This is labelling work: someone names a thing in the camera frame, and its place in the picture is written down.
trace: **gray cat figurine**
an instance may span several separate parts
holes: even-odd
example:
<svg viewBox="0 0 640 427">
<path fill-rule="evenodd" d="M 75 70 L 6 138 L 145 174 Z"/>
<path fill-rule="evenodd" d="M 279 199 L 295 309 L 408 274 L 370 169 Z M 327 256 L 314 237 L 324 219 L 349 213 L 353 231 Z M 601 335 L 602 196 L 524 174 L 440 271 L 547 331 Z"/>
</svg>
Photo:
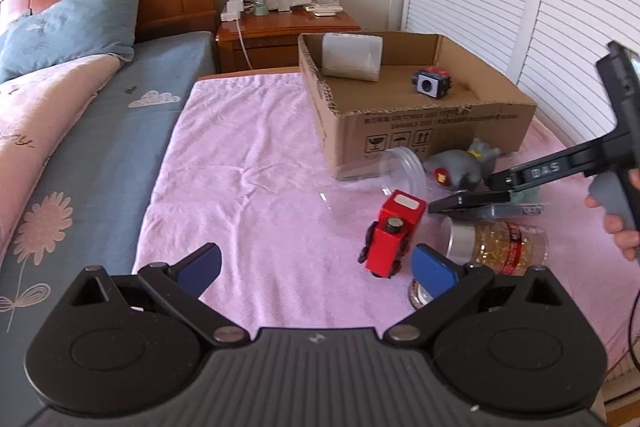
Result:
<svg viewBox="0 0 640 427">
<path fill-rule="evenodd" d="M 427 158 L 422 167 L 436 181 L 451 190 L 473 190 L 493 174 L 500 149 L 476 138 L 468 150 L 450 149 Z"/>
</svg>

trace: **sunflower pattern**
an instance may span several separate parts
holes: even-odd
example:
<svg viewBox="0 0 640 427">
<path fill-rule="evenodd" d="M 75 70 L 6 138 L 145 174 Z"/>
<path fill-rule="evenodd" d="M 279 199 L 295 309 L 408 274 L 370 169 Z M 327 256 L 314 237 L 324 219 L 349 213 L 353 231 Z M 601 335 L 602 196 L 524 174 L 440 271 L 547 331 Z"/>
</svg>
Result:
<svg viewBox="0 0 640 427">
<path fill-rule="evenodd" d="M 11 329 L 16 309 L 43 302 L 51 293 L 50 286 L 45 283 L 34 284 L 20 293 L 22 274 L 31 254 L 33 254 L 33 264 L 38 266 L 44 258 L 45 251 L 53 252 L 56 249 L 56 243 L 65 238 L 65 232 L 62 230 L 68 229 L 73 224 L 69 216 L 74 210 L 69 203 L 71 198 L 65 198 L 63 192 L 52 192 L 44 197 L 42 203 L 34 203 L 31 210 L 22 216 L 24 223 L 18 228 L 18 235 L 14 241 L 16 245 L 14 255 L 18 256 L 17 262 L 22 265 L 18 287 L 14 299 L 0 296 L 0 313 L 11 311 L 6 328 L 7 333 Z"/>
</svg>

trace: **finger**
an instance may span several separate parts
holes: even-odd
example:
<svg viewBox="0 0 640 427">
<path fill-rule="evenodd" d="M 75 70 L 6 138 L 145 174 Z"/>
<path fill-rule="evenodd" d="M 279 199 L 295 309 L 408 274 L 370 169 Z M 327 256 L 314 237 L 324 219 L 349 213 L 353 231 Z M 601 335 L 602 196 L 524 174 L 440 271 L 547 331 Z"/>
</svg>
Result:
<svg viewBox="0 0 640 427">
<path fill-rule="evenodd" d="M 636 249 L 635 248 L 627 248 L 622 251 L 622 255 L 625 256 L 627 261 L 634 261 L 636 259 Z"/>
<path fill-rule="evenodd" d="M 600 206 L 600 204 L 595 199 L 593 199 L 593 196 L 587 196 L 584 200 L 584 204 L 586 204 L 589 208 L 596 208 L 597 206 Z"/>
<path fill-rule="evenodd" d="M 604 216 L 604 229 L 607 233 L 618 233 L 625 229 L 625 222 L 620 216 L 607 214 Z"/>
<path fill-rule="evenodd" d="M 638 169 L 631 169 L 629 171 L 629 181 L 635 188 L 640 190 L 640 171 Z"/>
<path fill-rule="evenodd" d="M 628 250 L 629 248 L 637 248 L 640 246 L 640 232 L 638 230 L 623 230 L 615 233 L 613 240 L 620 250 Z"/>
</svg>

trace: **white cable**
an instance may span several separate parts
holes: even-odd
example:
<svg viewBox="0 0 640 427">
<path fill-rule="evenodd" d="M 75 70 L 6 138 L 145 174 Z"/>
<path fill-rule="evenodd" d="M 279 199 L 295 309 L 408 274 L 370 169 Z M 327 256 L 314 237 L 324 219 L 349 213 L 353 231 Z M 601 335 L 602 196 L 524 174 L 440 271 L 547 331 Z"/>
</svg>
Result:
<svg viewBox="0 0 640 427">
<path fill-rule="evenodd" d="M 242 39 L 242 32 L 240 31 L 240 19 L 236 19 L 236 26 L 238 27 L 238 36 L 240 37 L 240 45 L 242 46 L 242 52 L 244 53 L 244 58 L 246 59 L 246 64 L 249 66 L 250 70 L 253 70 L 253 66 L 249 61 L 249 55 L 246 54 L 246 48 L 244 47 L 244 40 Z"/>
</svg>

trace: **gray bed sheet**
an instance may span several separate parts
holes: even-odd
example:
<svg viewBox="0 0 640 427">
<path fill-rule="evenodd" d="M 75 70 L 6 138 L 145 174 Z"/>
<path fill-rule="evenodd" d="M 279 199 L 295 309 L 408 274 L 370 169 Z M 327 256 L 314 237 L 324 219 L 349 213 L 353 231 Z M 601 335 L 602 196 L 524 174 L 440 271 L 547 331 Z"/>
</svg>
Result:
<svg viewBox="0 0 640 427">
<path fill-rule="evenodd" d="M 41 409 L 24 373 L 24 354 L 82 267 L 130 272 L 175 122 L 196 78 L 213 72 L 209 32 L 137 44 L 134 60 L 50 157 L 0 267 L 2 427 L 23 425 Z M 20 234 L 33 232 L 48 242 L 44 258 L 35 265 L 28 255 L 19 263 Z"/>
</svg>

